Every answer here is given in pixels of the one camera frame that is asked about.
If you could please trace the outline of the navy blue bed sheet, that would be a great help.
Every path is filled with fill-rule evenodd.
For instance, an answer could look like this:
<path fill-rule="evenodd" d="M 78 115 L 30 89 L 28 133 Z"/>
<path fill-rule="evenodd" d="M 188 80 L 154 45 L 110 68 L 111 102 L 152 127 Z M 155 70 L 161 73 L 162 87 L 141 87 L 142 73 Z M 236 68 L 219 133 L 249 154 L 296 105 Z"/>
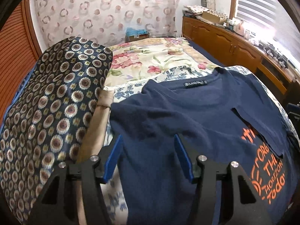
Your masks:
<path fill-rule="evenodd" d="M 225 67 L 224 64 L 220 63 L 217 59 L 215 59 L 212 55 L 210 55 L 206 50 L 204 50 L 202 47 L 200 47 L 199 45 L 197 45 L 196 43 L 188 40 L 189 45 L 191 47 L 193 47 L 196 51 L 198 51 L 199 53 L 201 53 L 203 56 L 205 56 L 207 59 L 209 59 L 211 62 L 213 62 L 214 64 L 220 66 L 220 67 Z"/>

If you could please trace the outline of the open cardboard box on cabinet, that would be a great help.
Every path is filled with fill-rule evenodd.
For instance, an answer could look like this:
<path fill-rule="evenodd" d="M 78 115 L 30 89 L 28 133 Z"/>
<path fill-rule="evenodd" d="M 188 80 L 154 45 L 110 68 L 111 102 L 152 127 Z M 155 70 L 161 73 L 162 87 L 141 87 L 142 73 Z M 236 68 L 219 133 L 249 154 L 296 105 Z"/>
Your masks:
<path fill-rule="evenodd" d="M 215 24 L 223 24 L 227 21 L 228 16 L 215 10 L 207 10 L 202 13 L 202 18 Z"/>

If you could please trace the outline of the navy blue t-shirt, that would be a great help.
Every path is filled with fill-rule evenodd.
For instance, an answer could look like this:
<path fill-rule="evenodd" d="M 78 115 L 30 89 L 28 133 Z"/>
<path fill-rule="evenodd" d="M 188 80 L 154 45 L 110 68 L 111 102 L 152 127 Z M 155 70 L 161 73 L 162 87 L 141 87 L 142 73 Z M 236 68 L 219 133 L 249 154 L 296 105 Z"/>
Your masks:
<path fill-rule="evenodd" d="M 111 128 L 122 135 L 118 170 L 128 224 L 185 224 L 195 188 L 184 176 L 174 137 L 208 160 L 237 161 L 277 223 L 295 192 L 298 142 L 253 75 L 216 68 L 196 79 L 157 83 L 114 103 Z"/>

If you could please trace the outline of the brown wooden wardrobe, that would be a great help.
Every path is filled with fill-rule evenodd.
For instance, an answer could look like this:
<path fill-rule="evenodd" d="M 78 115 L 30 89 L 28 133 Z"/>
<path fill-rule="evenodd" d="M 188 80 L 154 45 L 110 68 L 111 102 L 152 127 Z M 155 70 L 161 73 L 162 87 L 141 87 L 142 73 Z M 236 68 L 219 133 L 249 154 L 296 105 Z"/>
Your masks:
<path fill-rule="evenodd" d="M 20 83 L 41 55 L 29 0 L 22 0 L 1 29 L 1 118 Z"/>

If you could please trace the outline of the cardboard box with blue items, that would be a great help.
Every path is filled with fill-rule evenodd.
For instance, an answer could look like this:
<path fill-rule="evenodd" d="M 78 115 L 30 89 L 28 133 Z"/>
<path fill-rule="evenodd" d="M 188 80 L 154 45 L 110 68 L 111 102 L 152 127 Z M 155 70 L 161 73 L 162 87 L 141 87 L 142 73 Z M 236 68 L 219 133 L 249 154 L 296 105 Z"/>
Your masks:
<path fill-rule="evenodd" d="M 134 29 L 128 27 L 125 34 L 125 42 L 134 42 L 149 38 L 149 33 L 145 29 Z"/>

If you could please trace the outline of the blue floral white quilt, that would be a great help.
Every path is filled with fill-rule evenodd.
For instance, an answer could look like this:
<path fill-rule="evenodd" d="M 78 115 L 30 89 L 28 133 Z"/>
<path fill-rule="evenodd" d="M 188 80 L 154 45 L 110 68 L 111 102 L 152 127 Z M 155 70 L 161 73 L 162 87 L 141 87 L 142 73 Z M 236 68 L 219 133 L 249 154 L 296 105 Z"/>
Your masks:
<path fill-rule="evenodd" d="M 200 74 L 197 74 L 197 76 L 195 77 L 195 78 L 192 78 L 192 77 L 189 77 L 189 76 L 184 76 L 183 77 L 183 79 L 181 79 L 181 80 L 186 80 L 186 79 L 196 79 L 196 78 L 202 78 L 202 77 L 205 77 L 205 76 L 208 76 L 208 75 L 210 75 L 210 74 L 203 74 L 203 75 L 200 75 Z M 155 82 L 157 82 L 157 83 L 161 83 L 161 82 L 159 82 L 157 79 L 149 79 L 149 80 L 153 80 L 153 81 L 155 81 Z M 140 81 L 140 82 L 130 82 L 130 83 L 127 83 L 127 84 L 125 84 L 125 85 L 123 85 L 123 86 L 120 86 L 120 87 L 117 87 L 116 89 L 115 89 L 115 93 L 114 93 L 114 98 L 113 98 L 113 103 L 112 104 L 114 104 L 114 103 L 119 103 L 119 102 L 121 102 L 121 101 L 123 101 L 123 100 L 125 100 L 125 99 L 127 99 L 128 97 L 130 97 L 130 96 L 133 96 L 133 95 L 136 95 L 136 94 L 139 94 L 141 91 L 142 91 L 142 88 L 145 86 L 145 84 L 149 81 L 149 80 L 142 80 L 142 81 Z M 297 167 L 298 167 L 298 183 L 297 183 L 297 186 L 298 186 L 298 184 L 299 184 L 299 142 L 298 142 L 298 151 L 297 151 L 297 153 L 296 153 L 296 155 L 295 155 L 295 163 L 297 164 Z M 296 193 L 296 189 L 295 189 L 295 192 L 293 193 L 293 196 L 292 196 L 292 199 L 291 199 L 291 201 L 290 201 L 290 203 L 293 201 L 293 199 L 294 199 L 294 195 L 295 195 L 295 193 Z M 219 218 L 219 213 L 220 213 L 220 205 L 221 205 L 221 182 L 220 181 L 217 181 L 217 184 L 216 184 L 216 197 L 217 197 L 217 200 L 216 200 L 216 205 L 215 205 L 215 208 L 214 208 L 214 220 L 213 220 L 213 223 L 212 224 L 219 224 L 218 223 L 218 218 Z"/>

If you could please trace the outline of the striped window blind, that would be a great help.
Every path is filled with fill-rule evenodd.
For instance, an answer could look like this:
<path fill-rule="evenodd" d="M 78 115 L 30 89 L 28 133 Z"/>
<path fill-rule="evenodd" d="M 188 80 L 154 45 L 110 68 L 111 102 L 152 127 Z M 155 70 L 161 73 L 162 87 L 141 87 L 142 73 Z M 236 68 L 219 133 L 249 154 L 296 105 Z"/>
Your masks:
<path fill-rule="evenodd" d="M 276 38 L 299 39 L 298 29 L 278 0 L 236 0 L 235 17 L 273 32 Z"/>

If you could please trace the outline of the beige folded cloth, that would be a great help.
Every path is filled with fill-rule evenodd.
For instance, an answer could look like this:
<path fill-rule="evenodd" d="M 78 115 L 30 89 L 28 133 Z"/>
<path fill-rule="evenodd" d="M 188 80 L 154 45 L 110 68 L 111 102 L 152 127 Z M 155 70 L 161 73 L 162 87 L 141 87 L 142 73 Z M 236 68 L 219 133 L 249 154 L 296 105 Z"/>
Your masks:
<path fill-rule="evenodd" d="M 92 155 L 97 155 L 103 147 L 113 96 L 113 90 L 102 90 L 99 94 L 89 127 L 82 140 L 77 163 L 87 160 Z"/>

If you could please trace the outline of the red floral cream blanket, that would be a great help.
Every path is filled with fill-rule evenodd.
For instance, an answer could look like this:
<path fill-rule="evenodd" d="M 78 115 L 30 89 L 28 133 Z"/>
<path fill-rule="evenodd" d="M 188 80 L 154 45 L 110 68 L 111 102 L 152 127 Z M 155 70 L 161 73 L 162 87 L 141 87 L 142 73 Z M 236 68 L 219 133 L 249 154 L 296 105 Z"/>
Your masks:
<path fill-rule="evenodd" d="M 141 80 L 179 66 L 200 72 L 218 66 L 191 47 L 185 38 L 148 38 L 109 48 L 113 60 L 106 86 Z"/>

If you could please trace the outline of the long wooden cabinet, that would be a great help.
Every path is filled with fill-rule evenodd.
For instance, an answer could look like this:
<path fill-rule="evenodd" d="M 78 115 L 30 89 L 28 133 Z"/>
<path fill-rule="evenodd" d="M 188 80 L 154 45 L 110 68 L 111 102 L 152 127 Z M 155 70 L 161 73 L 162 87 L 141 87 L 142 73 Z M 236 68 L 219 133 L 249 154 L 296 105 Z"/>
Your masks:
<path fill-rule="evenodd" d="M 291 67 L 281 67 L 266 52 L 238 34 L 186 16 L 183 17 L 182 34 L 222 65 L 249 69 L 284 106 L 299 103 L 299 77 L 291 72 Z"/>

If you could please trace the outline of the dark circle-patterned pillow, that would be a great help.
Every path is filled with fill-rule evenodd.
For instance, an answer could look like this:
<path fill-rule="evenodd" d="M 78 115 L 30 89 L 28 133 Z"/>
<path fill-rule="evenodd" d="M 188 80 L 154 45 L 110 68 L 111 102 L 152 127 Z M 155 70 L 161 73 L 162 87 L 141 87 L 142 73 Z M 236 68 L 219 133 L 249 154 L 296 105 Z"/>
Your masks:
<path fill-rule="evenodd" d="M 70 37 L 24 78 L 1 124 L 1 202 L 26 224 L 53 167 L 76 161 L 113 61 L 112 51 Z"/>

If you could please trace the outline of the circle-patterned sheer curtain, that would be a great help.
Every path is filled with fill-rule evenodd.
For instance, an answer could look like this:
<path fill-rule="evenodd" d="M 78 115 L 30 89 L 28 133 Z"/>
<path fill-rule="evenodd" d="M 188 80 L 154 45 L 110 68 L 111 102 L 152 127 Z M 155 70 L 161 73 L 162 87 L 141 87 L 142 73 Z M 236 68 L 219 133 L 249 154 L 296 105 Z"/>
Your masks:
<path fill-rule="evenodd" d="M 102 45 L 125 40 L 128 28 L 151 37 L 176 35 L 179 0 L 31 0 L 47 47 L 79 36 Z"/>

